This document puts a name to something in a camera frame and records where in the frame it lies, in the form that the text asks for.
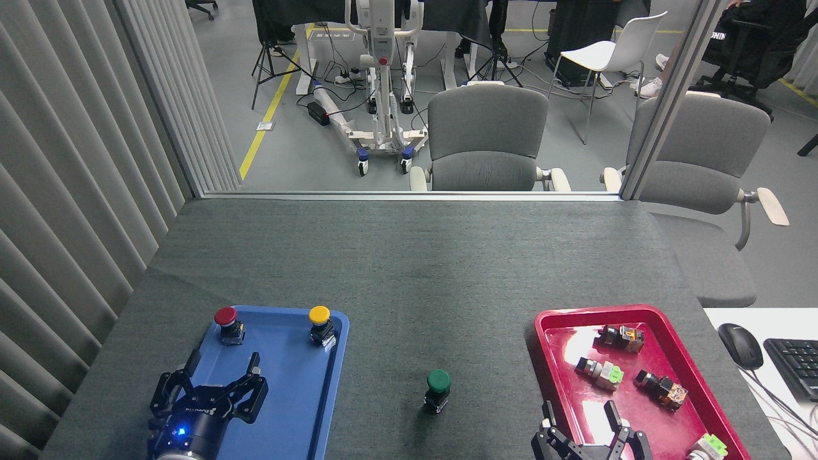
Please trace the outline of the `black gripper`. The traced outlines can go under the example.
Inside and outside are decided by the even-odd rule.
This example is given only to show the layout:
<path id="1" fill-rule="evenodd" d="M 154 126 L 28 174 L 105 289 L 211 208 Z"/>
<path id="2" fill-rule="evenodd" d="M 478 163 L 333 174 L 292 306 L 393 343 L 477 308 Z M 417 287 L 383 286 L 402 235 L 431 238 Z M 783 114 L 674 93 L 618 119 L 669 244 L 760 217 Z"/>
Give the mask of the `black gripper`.
<path id="1" fill-rule="evenodd" d="M 149 456 L 217 456 L 225 433 L 225 401 L 230 408 L 227 418 L 256 422 L 268 393 L 259 353 L 252 353 L 245 375 L 224 387 L 217 398 L 185 396 L 175 402 L 180 390 L 198 396 L 192 374 L 199 361 L 201 353 L 193 349 L 184 367 L 161 374 L 150 404 L 154 417 L 148 422 Z"/>
<path id="2" fill-rule="evenodd" d="M 625 445 L 630 446 L 634 459 L 652 459 L 646 433 L 635 431 L 620 417 L 614 400 L 608 400 L 604 404 L 604 411 L 613 431 L 610 445 L 576 445 L 556 428 L 550 400 L 541 405 L 541 411 L 543 419 L 532 437 L 535 459 L 621 459 Z"/>

